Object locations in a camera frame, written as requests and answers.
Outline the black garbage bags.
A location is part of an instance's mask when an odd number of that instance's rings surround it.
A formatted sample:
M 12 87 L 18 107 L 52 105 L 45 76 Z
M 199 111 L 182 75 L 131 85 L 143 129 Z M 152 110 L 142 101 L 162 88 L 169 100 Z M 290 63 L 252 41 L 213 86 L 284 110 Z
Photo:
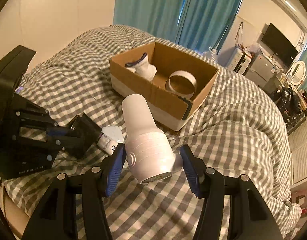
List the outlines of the black garbage bags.
M 282 87 L 277 93 L 276 103 L 287 129 L 300 124 L 307 117 L 307 98 L 299 95 L 290 87 Z

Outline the black cylindrical lens object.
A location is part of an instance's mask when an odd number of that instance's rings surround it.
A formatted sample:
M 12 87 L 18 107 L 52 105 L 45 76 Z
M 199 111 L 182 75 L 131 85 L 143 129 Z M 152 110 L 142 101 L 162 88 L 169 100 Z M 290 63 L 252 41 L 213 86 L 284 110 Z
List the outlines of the black cylindrical lens object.
M 92 144 L 96 144 L 102 135 L 99 127 L 87 114 L 76 115 L 66 126 L 67 135 L 74 137 L 77 146 L 67 148 L 67 152 L 77 159 L 81 159 Z

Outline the white hair dryer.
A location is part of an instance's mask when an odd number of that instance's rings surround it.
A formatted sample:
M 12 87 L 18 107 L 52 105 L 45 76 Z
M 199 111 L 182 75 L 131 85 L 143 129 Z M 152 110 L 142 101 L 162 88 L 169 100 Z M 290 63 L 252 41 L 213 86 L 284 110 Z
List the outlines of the white hair dryer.
M 183 167 L 165 133 L 156 126 L 145 98 L 132 94 L 122 101 L 125 151 L 132 175 L 140 184 L 163 180 Z

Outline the brown cardboard box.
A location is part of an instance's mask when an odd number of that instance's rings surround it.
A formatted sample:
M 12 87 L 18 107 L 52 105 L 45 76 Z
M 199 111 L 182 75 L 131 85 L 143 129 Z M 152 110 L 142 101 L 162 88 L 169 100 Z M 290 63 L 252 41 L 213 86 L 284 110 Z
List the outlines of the brown cardboard box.
M 149 63 L 157 68 L 152 81 L 148 81 L 125 68 L 147 53 Z M 191 99 L 166 90 L 167 78 L 177 70 L 190 72 L 197 81 L 197 90 Z M 192 51 L 184 51 L 159 42 L 152 42 L 110 59 L 113 89 L 123 97 L 141 94 L 148 102 L 153 118 L 162 125 L 179 131 L 206 100 L 218 75 L 218 68 L 199 59 Z

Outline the white blue-cuffed sock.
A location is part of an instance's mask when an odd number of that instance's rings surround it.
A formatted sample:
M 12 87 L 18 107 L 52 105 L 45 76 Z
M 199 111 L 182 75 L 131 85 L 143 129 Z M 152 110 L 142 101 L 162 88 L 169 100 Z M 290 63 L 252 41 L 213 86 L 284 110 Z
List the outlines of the white blue-cuffed sock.
M 149 63 L 147 53 L 144 53 L 137 61 L 126 63 L 125 68 L 148 81 L 152 81 L 157 73 L 157 68 Z

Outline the white earbuds case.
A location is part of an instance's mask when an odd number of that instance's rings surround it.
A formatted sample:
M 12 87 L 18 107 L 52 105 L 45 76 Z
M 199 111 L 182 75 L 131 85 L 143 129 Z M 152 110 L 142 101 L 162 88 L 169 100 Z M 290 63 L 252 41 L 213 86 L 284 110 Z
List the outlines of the white earbuds case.
M 124 136 L 118 126 L 106 126 L 102 128 L 102 132 L 116 142 L 124 142 Z

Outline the clear water jug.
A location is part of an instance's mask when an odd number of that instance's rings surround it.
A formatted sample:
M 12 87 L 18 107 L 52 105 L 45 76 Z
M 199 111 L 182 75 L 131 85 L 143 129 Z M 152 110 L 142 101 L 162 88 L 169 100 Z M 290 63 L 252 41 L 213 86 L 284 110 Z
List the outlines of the clear water jug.
M 214 49 L 213 47 L 209 47 L 208 50 L 206 50 L 203 55 L 207 58 L 210 59 L 211 61 L 217 62 L 217 50 Z

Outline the white tube with label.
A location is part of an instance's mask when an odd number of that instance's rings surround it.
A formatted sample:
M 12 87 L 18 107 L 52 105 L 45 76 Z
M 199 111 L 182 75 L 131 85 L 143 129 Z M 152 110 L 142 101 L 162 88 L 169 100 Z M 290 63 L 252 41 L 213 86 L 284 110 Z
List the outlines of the white tube with label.
M 101 133 L 96 143 L 107 155 L 112 155 L 118 145 L 118 142 L 113 140 L 108 135 Z

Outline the white air conditioner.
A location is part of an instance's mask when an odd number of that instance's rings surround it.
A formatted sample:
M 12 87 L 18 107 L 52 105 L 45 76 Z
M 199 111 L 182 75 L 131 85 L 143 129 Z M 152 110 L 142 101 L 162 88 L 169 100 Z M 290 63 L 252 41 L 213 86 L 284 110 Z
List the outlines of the white air conditioner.
M 307 19 L 306 17 L 289 1 L 289 0 L 272 0 L 281 9 L 292 18 L 297 26 L 307 33 Z

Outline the white tape roll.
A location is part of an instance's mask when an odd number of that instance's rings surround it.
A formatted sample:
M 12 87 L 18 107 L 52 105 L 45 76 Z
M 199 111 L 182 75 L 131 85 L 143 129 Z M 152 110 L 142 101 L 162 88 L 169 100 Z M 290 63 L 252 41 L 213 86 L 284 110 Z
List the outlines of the white tape roll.
M 177 70 L 167 78 L 165 88 L 183 98 L 191 99 L 197 90 L 197 81 L 190 72 Z

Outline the black wall television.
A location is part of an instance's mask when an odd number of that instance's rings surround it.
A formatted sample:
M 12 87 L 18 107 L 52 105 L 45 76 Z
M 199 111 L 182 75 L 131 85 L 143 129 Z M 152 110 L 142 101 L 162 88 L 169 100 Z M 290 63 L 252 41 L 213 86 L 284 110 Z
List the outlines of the black wall television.
M 261 41 L 277 55 L 286 67 L 291 66 L 298 54 L 289 39 L 272 23 L 269 24 Z

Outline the grey mini fridge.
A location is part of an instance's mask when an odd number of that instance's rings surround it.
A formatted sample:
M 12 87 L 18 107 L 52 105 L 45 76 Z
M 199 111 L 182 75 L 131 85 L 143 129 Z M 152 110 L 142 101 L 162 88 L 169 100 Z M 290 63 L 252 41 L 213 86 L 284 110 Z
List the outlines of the grey mini fridge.
M 263 54 L 258 53 L 252 59 L 244 76 L 263 88 L 274 75 L 273 67 L 274 65 Z

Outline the white oval vanity mirror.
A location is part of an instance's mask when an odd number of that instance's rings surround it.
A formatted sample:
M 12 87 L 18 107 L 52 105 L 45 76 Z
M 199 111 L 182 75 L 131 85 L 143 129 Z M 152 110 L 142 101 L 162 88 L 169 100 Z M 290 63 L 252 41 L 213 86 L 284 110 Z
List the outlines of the white oval vanity mirror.
M 300 85 L 306 77 L 306 64 L 304 61 L 297 61 L 290 68 L 292 76 L 291 84 L 294 86 Z

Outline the white suitcase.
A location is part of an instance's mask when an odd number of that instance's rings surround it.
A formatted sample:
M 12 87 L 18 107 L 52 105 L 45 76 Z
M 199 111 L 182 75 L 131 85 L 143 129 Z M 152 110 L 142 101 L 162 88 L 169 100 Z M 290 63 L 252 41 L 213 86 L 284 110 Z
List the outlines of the white suitcase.
M 238 74 L 244 74 L 251 61 L 251 53 L 242 44 L 238 44 L 227 62 L 226 68 Z

